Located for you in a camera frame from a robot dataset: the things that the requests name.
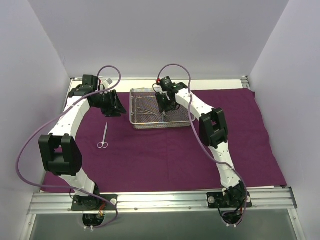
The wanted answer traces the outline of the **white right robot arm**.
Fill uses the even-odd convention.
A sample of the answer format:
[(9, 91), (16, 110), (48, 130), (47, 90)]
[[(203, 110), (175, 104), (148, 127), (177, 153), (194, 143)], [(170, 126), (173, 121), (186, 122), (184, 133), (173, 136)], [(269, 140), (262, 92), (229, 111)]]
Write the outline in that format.
[(163, 78), (155, 84), (160, 87), (155, 96), (161, 113), (180, 107), (187, 109), (196, 139), (204, 153), (217, 165), (223, 203), (232, 207), (239, 201), (246, 201), (247, 188), (235, 170), (229, 150), (229, 131), (224, 111), (206, 104), (182, 82), (173, 83), (170, 78)]

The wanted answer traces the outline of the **steel surgical scissors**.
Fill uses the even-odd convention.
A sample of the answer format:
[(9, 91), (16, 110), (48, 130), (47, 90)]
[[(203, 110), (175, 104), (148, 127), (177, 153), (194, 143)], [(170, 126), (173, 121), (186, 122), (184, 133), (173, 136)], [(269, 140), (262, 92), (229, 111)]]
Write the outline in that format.
[(104, 130), (103, 130), (102, 140), (97, 144), (98, 149), (107, 149), (108, 148), (109, 144), (106, 142), (107, 131), (108, 131), (108, 123), (106, 122)]

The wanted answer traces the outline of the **metal mesh instrument tray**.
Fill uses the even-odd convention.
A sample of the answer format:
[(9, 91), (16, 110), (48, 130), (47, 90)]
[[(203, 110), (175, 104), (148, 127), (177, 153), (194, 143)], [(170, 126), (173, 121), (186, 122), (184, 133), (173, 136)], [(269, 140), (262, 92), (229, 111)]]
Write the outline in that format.
[[(163, 122), (162, 114), (159, 112), (158, 103), (156, 100), (156, 92), (159, 92), (159, 86), (155, 88), (133, 88), (129, 92), (130, 96), (130, 123), (135, 129), (163, 129), (163, 128), (180, 128), (189, 127), (190, 120), (188, 110), (181, 107), (178, 110), (169, 111), (171, 122)], [(157, 115), (136, 114), (137, 107), (148, 109)]]

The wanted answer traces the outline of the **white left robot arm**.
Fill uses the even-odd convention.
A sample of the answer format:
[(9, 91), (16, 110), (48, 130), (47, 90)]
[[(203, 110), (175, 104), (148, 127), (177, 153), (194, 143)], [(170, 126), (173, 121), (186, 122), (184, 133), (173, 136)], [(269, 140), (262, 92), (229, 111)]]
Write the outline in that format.
[(127, 112), (115, 90), (79, 85), (69, 92), (63, 114), (47, 135), (39, 137), (38, 144), (44, 170), (64, 180), (83, 197), (88, 209), (95, 210), (101, 203), (99, 188), (83, 170), (83, 156), (76, 143), (81, 122), (91, 108), (100, 109), (105, 117)]

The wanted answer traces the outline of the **aluminium rail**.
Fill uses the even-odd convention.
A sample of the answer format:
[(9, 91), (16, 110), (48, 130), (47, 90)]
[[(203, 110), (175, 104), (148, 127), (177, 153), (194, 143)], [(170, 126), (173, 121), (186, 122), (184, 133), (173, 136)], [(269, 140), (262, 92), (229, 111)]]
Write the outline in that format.
[(244, 75), (241, 77), (241, 84), (243, 89), (250, 89), (248, 76)]
[[(213, 212), (209, 208), (208, 190), (172, 192), (119, 192), (117, 210), (122, 213), (165, 213), (165, 212)], [(250, 188), (252, 206), (247, 210), (297, 209), (293, 191), (290, 188)], [(98, 211), (73, 211), (68, 193), (34, 194), (28, 214), (96, 214)]]

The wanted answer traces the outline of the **aluminium right side rail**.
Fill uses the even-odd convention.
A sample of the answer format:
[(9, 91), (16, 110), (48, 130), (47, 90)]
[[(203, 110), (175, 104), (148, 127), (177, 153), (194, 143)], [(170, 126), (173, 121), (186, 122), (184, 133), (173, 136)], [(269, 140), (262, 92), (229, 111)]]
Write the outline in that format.
[(244, 75), (241, 77), (241, 84), (243, 89), (250, 89), (248, 76)]

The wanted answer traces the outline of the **aluminium front rail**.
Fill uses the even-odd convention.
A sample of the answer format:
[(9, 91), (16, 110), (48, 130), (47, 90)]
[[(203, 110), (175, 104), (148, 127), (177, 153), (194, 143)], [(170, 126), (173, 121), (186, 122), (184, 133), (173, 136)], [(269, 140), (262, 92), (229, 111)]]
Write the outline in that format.
[[(165, 213), (165, 212), (213, 212), (209, 208), (208, 190), (172, 192), (119, 192), (117, 210), (122, 213)], [(252, 206), (247, 210), (297, 209), (293, 191), (290, 188), (250, 188)], [(28, 214), (96, 214), (98, 211), (73, 211), (68, 193), (34, 194)]]

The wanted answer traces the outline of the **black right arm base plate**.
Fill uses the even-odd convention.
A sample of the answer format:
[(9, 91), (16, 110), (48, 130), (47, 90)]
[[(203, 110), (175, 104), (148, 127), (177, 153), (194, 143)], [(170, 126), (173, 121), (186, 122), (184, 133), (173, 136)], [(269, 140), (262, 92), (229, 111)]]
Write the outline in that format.
[(210, 209), (236, 209), (244, 207), (245, 193), (245, 191), (240, 190), (207, 192), (207, 205)]

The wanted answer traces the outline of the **purple cloth wrap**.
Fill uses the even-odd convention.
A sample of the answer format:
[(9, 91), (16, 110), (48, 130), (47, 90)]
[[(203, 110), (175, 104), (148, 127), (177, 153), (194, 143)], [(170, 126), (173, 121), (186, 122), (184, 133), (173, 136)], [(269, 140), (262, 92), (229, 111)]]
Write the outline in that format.
[[(248, 187), (285, 186), (263, 117), (248, 89), (197, 90), (206, 104), (223, 109), (236, 171)], [(98, 149), (108, 123), (105, 141)], [(135, 129), (129, 114), (105, 117), (97, 108), (84, 116), (76, 143), (83, 170), (102, 192), (167, 192), (218, 189), (216, 164), (191, 127)]]

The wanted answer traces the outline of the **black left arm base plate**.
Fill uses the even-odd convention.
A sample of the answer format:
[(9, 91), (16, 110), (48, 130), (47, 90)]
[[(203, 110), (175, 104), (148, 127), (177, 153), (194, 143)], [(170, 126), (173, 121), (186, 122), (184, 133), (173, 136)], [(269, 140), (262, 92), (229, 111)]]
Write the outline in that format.
[(109, 201), (109, 203), (106, 203), (105, 201), (93, 196), (74, 195), (72, 197), (73, 200), (72, 200), (71, 210), (75, 212), (115, 210), (114, 206), (117, 205), (117, 201), (118, 201), (117, 194), (102, 194), (101, 197)]

